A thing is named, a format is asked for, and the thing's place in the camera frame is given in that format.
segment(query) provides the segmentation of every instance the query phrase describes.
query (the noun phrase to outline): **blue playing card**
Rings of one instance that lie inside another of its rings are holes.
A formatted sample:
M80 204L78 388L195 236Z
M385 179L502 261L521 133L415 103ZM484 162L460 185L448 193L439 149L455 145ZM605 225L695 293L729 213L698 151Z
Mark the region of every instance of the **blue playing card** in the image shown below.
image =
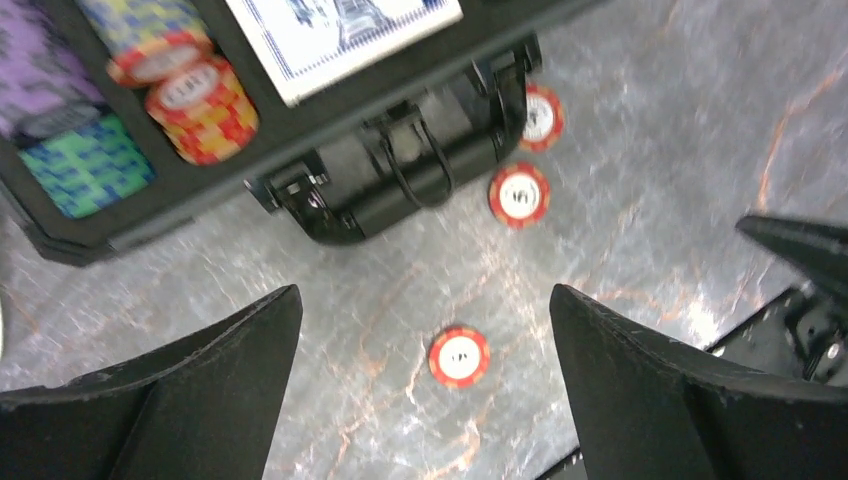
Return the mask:
M459 0L227 0L286 104L462 18Z

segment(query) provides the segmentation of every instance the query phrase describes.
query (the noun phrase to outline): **red and white poker chip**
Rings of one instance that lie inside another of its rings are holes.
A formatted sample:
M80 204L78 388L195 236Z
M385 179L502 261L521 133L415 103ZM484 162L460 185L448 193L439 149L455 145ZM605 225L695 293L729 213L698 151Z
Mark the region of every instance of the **red and white poker chip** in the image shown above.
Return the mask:
M489 187L489 207L509 227L522 229L537 223L548 212L551 184L528 162L504 167Z
M450 327L430 347L430 371L449 388L477 383L489 368L491 354L486 338L468 327Z
M531 152L551 148L565 130L565 108L553 90L527 85L527 124L519 146Z

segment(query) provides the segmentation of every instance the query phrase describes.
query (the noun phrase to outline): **case handle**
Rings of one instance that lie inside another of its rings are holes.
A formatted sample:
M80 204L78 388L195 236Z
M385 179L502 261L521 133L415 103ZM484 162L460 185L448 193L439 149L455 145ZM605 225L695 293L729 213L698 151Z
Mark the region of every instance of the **case handle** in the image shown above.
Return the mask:
M494 169L518 146L527 120L527 73L541 63L533 35L487 62L474 63L467 74L478 94L489 102L488 123L449 145L441 146L417 107L404 102L380 118L366 122L381 134L381 146L393 175L362 190L346 204L330 208L321 195L327 181L316 151L298 158L305 168L248 183L268 211L285 207L310 238L325 245L348 245L371 238L422 208L443 204L458 187ZM394 159L389 127L398 123L420 128L432 152L400 166Z

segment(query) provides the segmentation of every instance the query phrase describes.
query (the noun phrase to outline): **poker chip case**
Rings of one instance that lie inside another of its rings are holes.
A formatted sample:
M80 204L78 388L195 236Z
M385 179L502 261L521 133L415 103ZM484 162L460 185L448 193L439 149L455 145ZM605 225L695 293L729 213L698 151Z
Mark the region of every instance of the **poker chip case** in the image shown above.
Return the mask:
M230 62L259 116L258 131L245 148L202 168L183 161L148 115L145 90L120 86L109 76L105 66L110 51L78 3L43 1L54 28L155 176L125 198L72 218L42 188L18 147L0 141L0 192L44 258L75 266L143 245L245 188L269 212L288 210L319 243L357 243L439 203L449 187L496 168L518 145L524 128L526 76L541 64L536 30L601 1L460 0L464 17L459 23L288 107L225 0L195 0L216 53ZM363 125L375 131L402 123L420 125L423 119L409 99L460 76L489 106L488 122L445 145L427 134L431 153L405 165L402 178L366 185L345 205L324 204L321 190L331 179L316 150L319 145Z

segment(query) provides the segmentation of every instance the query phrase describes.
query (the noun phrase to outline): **marble floor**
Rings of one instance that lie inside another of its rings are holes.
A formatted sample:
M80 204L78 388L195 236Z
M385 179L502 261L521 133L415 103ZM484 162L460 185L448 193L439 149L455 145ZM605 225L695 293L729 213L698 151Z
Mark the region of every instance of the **marble floor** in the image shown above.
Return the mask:
M794 279L733 231L751 210L848 221L845 0L617 0L540 32L567 130L531 155L551 210L503 227L488 179L354 249L243 194L87 269L8 218L0 390L59 385L287 284L305 308L266 479L533 479L576 444L547 304L568 283L705 346ZM426 346L464 323L492 363L443 388Z

